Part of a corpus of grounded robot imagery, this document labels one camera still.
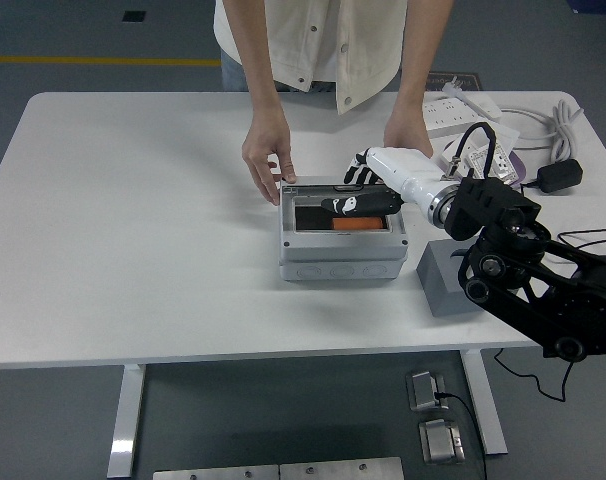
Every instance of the table leg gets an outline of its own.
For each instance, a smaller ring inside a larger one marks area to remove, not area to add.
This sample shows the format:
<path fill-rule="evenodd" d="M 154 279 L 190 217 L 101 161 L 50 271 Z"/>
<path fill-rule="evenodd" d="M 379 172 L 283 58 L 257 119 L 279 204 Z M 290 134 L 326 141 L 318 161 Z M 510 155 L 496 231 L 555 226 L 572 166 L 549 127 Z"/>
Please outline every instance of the table leg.
<path fill-rule="evenodd" d="M 503 437 L 496 405 L 494 405 L 490 382 L 485 373 L 481 351 L 461 350 L 461 360 L 463 361 L 470 396 L 474 403 L 476 419 L 481 430 L 485 453 L 487 455 L 507 453 L 507 445 Z"/>
<path fill-rule="evenodd" d="M 107 478 L 130 477 L 132 474 L 134 442 L 139 423 L 144 377 L 145 365 L 125 365 Z"/>

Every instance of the human hand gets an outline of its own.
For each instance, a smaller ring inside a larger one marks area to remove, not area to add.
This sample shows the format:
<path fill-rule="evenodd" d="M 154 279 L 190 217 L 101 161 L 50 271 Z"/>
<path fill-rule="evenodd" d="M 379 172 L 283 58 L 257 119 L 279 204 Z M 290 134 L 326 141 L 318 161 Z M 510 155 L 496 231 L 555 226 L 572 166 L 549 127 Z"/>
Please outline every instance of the human hand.
<path fill-rule="evenodd" d="M 284 178 L 287 183 L 296 182 L 294 165 L 290 157 L 290 127 L 283 109 L 255 110 L 252 125 L 241 149 L 243 160 L 250 169 L 252 180 L 263 197 L 273 205 L 279 204 L 276 182 Z M 280 173 L 273 173 L 276 162 L 268 157 L 276 154 Z"/>
<path fill-rule="evenodd" d="M 395 105 L 385 126 L 383 145 L 385 147 L 413 148 L 428 158 L 432 156 L 434 149 L 425 128 L 422 104 Z"/>

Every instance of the black plug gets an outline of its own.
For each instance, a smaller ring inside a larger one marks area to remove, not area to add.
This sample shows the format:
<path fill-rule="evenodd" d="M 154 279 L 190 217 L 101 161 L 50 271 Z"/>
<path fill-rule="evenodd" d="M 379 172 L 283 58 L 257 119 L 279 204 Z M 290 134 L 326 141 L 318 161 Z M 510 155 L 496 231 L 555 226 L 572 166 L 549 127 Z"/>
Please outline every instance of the black plug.
<path fill-rule="evenodd" d="M 583 169 L 579 162 L 570 158 L 539 168 L 534 185 L 544 193 L 552 193 L 581 183 Z"/>

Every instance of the jeans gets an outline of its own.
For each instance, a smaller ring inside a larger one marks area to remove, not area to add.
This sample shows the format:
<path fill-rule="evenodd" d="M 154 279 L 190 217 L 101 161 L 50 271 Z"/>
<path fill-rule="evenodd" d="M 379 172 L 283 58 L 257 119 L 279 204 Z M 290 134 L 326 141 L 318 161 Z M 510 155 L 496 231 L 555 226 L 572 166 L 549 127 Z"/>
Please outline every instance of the jeans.
<path fill-rule="evenodd" d="M 221 50 L 221 71 L 223 79 L 223 90 L 226 92 L 247 92 L 247 80 L 245 72 L 240 63 Z M 301 92 L 298 88 L 290 87 L 281 82 L 274 81 L 277 92 Z M 312 82 L 308 93 L 313 92 L 335 92 L 335 82 Z"/>

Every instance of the person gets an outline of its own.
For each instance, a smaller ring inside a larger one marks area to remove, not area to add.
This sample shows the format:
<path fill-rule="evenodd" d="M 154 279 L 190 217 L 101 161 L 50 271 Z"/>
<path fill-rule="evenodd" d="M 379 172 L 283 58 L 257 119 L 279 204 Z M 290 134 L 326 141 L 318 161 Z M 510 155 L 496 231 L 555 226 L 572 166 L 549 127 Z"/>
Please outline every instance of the person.
<path fill-rule="evenodd" d="M 401 66 L 384 146 L 432 155 L 423 94 L 453 3 L 217 0 L 214 33 L 222 50 L 224 88 L 250 93 L 252 123 L 241 153 L 268 202 L 278 205 L 281 178 L 296 182 L 290 129 L 278 96 L 283 88 L 326 89 L 329 80 L 342 114 L 381 91 Z M 230 78 L 235 68 L 240 79 Z M 273 154 L 278 165 L 270 159 Z M 274 173 L 277 166 L 280 172 Z"/>

